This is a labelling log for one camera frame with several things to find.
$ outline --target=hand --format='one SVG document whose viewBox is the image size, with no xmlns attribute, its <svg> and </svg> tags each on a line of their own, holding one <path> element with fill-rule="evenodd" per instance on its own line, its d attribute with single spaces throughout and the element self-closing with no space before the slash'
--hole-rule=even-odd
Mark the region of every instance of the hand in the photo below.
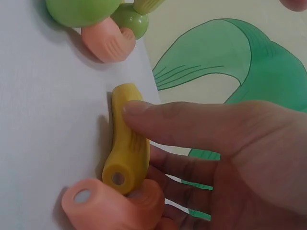
<svg viewBox="0 0 307 230">
<path fill-rule="evenodd" d="M 280 0 L 280 2 L 293 11 L 304 11 L 307 8 L 307 0 Z"/>
<path fill-rule="evenodd" d="M 164 145 L 211 150 L 206 161 L 152 148 L 149 178 L 165 197 L 211 214 L 195 218 L 173 206 L 164 216 L 187 230 L 307 229 L 307 115 L 277 105 L 129 102 L 126 123 Z M 176 182 L 165 174 L 213 191 Z"/>
</svg>

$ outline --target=cream background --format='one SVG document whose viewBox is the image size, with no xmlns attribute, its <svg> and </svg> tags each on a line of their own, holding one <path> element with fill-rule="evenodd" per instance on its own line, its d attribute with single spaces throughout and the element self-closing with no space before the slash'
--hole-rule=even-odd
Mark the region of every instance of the cream background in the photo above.
<svg viewBox="0 0 307 230">
<path fill-rule="evenodd" d="M 292 12 L 278 0 L 166 0 L 150 14 L 150 26 L 144 37 L 152 68 L 180 35 L 217 18 L 234 18 L 253 24 L 307 64 L 307 12 Z M 235 79 L 212 74 L 160 91 L 159 95 L 163 103 L 223 103 L 237 87 Z M 189 150 L 172 149 L 183 155 L 188 155 Z"/>
</svg>

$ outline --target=mermaid tail drawing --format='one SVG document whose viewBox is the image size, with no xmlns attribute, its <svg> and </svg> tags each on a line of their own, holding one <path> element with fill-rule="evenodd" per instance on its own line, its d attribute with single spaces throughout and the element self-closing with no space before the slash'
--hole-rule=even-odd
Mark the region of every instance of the mermaid tail drawing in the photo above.
<svg viewBox="0 0 307 230">
<path fill-rule="evenodd" d="M 307 113 L 307 72 L 303 64 L 257 27 L 241 20 L 215 19 L 187 31 L 165 52 L 153 73 L 159 91 L 208 74 L 225 74 L 239 82 L 226 104 L 265 100 Z M 189 155 L 219 159 L 218 153 L 199 149 L 192 149 Z M 194 210 L 190 213 L 210 218 Z"/>
</svg>

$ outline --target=white surface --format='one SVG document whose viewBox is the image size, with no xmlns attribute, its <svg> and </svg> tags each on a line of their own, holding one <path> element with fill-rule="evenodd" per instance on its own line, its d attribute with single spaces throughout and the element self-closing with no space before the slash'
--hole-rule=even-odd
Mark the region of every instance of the white surface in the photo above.
<svg viewBox="0 0 307 230">
<path fill-rule="evenodd" d="M 43 0 L 3 0 L 0 21 L 0 229 L 68 230 L 63 189 L 110 151 L 108 92 L 134 82 L 159 102 L 147 55 L 138 42 L 123 63 L 94 62 Z"/>
</svg>

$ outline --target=drawing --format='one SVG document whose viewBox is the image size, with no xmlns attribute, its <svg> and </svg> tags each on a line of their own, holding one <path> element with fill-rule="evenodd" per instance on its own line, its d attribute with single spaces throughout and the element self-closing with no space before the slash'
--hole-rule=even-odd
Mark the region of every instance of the drawing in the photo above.
<svg viewBox="0 0 307 230">
<path fill-rule="evenodd" d="M 153 73 L 159 91 L 208 74 L 225 74 L 239 82 L 226 104 L 266 100 L 307 113 L 307 72 L 301 61 L 241 20 L 215 19 L 187 31 L 164 53 Z M 219 159 L 218 153 L 199 149 L 189 155 Z M 190 214 L 210 218 L 194 210 Z"/>
</svg>

